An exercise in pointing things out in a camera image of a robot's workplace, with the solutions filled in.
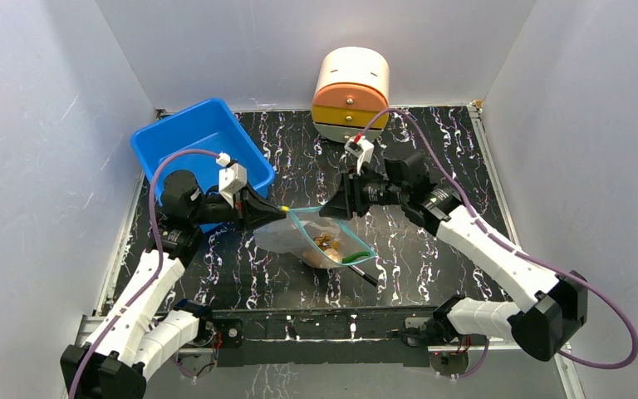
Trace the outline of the black and white pen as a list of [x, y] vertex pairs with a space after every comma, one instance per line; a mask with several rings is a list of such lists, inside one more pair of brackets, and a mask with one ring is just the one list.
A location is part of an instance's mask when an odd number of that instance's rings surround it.
[[363, 278], [367, 283], [369, 283], [373, 287], [378, 286], [378, 280], [372, 275], [362, 271], [360, 268], [356, 266], [350, 266], [349, 269], [353, 271], [354, 273], [356, 273], [357, 275], [359, 275], [361, 278]]

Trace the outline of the blue plastic bin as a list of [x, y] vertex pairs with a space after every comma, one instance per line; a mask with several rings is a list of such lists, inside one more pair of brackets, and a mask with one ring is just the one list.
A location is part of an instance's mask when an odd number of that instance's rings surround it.
[[248, 184], [267, 200], [275, 178], [269, 161], [227, 104], [218, 98], [202, 101], [136, 131], [130, 145], [149, 181], [146, 206], [155, 232], [163, 228], [207, 232], [220, 225], [175, 224], [162, 215], [160, 196], [164, 179], [176, 170], [191, 171], [203, 191], [216, 193], [218, 173], [222, 169], [216, 159], [224, 152], [247, 170]]

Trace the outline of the pastel mini drawer cabinet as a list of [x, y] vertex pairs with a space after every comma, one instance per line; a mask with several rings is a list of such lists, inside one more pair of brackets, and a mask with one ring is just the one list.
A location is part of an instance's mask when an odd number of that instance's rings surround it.
[[327, 140], [344, 142], [389, 107], [387, 60], [365, 47], [340, 47], [323, 59], [312, 98], [312, 123]]

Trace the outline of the aluminium frame rail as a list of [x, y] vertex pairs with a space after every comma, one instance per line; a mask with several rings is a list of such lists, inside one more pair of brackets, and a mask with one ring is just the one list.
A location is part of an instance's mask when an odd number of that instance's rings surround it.
[[474, 360], [485, 347], [517, 351], [519, 345], [499, 337], [473, 335], [441, 342], [423, 337], [426, 314], [414, 308], [298, 312], [223, 312], [215, 315], [221, 333], [221, 367], [271, 363], [401, 363], [425, 367], [431, 356], [454, 354]]

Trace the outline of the brown longan bunch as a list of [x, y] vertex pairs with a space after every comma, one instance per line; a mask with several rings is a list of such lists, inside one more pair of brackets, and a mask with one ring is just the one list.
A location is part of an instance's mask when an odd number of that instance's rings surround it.
[[314, 244], [321, 250], [326, 248], [334, 248], [338, 250], [341, 246], [340, 241], [334, 235], [327, 232], [319, 234], [318, 236], [314, 237], [312, 240]]

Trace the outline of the green chili pepper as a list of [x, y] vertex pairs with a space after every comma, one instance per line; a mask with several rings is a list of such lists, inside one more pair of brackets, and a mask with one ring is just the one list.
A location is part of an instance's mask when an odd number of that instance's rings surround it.
[[343, 258], [341, 260], [342, 264], [353, 264], [354, 262], [359, 262], [361, 261], [363, 258], [371, 258], [372, 254], [367, 252], [367, 251], [361, 251], [361, 252], [357, 252], [354, 254], [351, 254], [349, 256], [346, 256], [345, 258]]

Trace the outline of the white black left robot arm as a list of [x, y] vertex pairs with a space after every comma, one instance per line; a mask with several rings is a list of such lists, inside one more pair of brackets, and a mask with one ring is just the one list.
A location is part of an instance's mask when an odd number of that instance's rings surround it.
[[182, 346], [204, 346], [217, 329], [212, 312], [188, 299], [155, 319], [167, 293], [184, 275], [203, 241], [204, 224], [233, 223], [254, 230], [285, 219], [245, 179], [240, 165], [220, 170], [218, 184], [202, 190], [194, 174], [168, 174], [150, 202], [151, 239], [134, 276], [104, 321], [61, 355], [70, 398], [141, 398], [148, 380]]

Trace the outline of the clear zip top bag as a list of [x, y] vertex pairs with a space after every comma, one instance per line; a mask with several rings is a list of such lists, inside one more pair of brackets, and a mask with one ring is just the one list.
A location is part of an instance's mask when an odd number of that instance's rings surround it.
[[319, 215], [318, 207], [282, 209], [284, 219], [255, 229], [255, 244], [268, 252], [291, 254], [312, 268], [355, 268], [376, 252], [339, 219]]

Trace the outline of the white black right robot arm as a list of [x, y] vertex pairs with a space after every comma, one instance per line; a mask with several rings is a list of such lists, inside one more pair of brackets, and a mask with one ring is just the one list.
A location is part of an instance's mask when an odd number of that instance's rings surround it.
[[405, 330], [405, 342], [455, 344], [467, 335], [514, 341], [539, 361], [550, 360], [587, 317], [582, 276], [566, 277], [518, 257], [506, 237], [469, 213], [461, 196], [440, 183], [424, 154], [385, 159], [385, 173], [362, 166], [341, 173], [322, 217], [350, 220], [373, 205], [397, 205], [406, 218], [480, 267], [511, 298], [479, 301], [454, 295], [422, 325]]

